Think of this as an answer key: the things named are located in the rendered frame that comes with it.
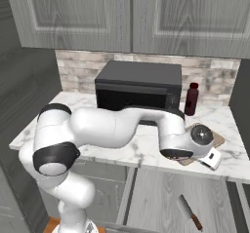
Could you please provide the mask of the grey cupboard door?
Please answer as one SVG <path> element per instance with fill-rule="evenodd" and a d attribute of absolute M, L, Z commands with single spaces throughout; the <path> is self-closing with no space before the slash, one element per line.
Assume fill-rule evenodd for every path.
<path fill-rule="evenodd" d="M 131 51 L 131 0 L 10 0 L 29 48 Z"/>
<path fill-rule="evenodd" d="M 96 188 L 94 203 L 86 210 L 94 221 L 115 223 L 129 169 L 105 163 L 77 160 L 71 168 L 91 180 Z"/>
<path fill-rule="evenodd" d="M 250 58 L 250 0 L 133 0 L 133 50 Z"/>

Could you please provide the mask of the dark red bottle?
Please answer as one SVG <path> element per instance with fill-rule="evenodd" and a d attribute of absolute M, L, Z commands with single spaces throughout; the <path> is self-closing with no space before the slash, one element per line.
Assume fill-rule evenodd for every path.
<path fill-rule="evenodd" d="M 192 116 L 195 113 L 198 95 L 199 95 L 198 84 L 190 83 L 189 89 L 187 90 L 187 97 L 185 104 L 185 114 L 187 116 Z"/>

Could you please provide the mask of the dark grey side cabinet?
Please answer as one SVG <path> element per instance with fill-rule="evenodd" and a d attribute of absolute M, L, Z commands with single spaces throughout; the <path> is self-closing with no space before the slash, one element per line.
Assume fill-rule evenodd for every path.
<path fill-rule="evenodd" d="M 229 107 L 250 159 L 250 59 L 239 65 Z"/>

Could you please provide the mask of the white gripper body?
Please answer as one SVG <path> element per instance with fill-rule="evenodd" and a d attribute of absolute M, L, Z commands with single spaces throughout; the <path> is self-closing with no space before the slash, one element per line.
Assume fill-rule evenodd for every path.
<path fill-rule="evenodd" d="M 205 157 L 198 159 L 198 161 L 202 165 L 208 167 L 212 171 L 218 169 L 221 160 L 222 160 L 222 154 L 215 147 L 212 147 Z"/>

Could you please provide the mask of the grey wooden drawer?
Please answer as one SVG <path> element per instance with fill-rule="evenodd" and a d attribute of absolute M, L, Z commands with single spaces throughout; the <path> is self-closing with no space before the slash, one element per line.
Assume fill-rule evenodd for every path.
<path fill-rule="evenodd" d="M 132 169 L 118 224 L 155 233 L 238 233 L 227 185 L 221 180 Z M 183 195 L 200 220 L 198 231 L 177 206 Z"/>

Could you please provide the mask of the black microwave oven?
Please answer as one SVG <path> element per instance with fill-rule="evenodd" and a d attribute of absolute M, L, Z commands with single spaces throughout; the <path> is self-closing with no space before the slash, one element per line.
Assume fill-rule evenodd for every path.
<path fill-rule="evenodd" d="M 95 88 L 98 108 L 156 108 L 185 118 L 179 110 L 180 64 L 110 60 L 96 77 Z"/>

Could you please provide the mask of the dark grey tall cabinet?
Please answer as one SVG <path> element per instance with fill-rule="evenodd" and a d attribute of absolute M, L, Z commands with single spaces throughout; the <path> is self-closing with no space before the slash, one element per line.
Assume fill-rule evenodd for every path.
<path fill-rule="evenodd" d="M 43 233 L 39 188 L 10 143 L 62 90 L 53 50 L 21 45 L 9 0 L 0 0 L 0 233 Z"/>

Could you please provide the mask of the grey lower cupboard door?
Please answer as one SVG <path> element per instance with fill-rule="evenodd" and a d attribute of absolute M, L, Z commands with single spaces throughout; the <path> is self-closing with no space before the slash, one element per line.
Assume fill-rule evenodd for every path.
<path fill-rule="evenodd" d="M 94 221 L 115 223 L 129 169 L 105 163 L 77 160 L 71 168 L 91 180 L 96 188 L 94 203 L 86 210 Z"/>

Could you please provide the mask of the grey upper cupboard door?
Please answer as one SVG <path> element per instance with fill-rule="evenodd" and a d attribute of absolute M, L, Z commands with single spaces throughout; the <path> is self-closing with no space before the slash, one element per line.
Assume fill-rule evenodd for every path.
<path fill-rule="evenodd" d="M 131 51 L 131 0 L 10 0 L 29 48 Z"/>
<path fill-rule="evenodd" d="M 133 0 L 133 50 L 250 58 L 250 0 Z"/>

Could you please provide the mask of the wooden cutting board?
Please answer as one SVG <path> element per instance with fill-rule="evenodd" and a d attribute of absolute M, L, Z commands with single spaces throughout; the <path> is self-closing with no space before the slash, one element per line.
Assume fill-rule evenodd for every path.
<path fill-rule="evenodd" d="M 175 160 L 184 166 L 192 161 L 199 162 L 198 159 L 205 157 L 212 147 L 218 150 L 218 147 L 225 143 L 222 136 L 202 124 L 194 124 L 187 128 L 185 137 L 187 144 L 182 149 L 182 154 L 175 157 Z"/>

